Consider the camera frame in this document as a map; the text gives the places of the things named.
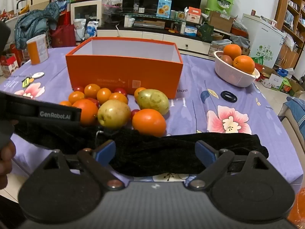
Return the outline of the person's hand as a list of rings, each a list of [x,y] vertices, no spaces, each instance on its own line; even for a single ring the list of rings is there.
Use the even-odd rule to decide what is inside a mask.
[[[15,156],[15,144],[11,140],[14,132],[14,126],[18,123],[17,120],[1,121],[1,189],[4,189],[7,184],[7,175],[12,170],[12,159]]]

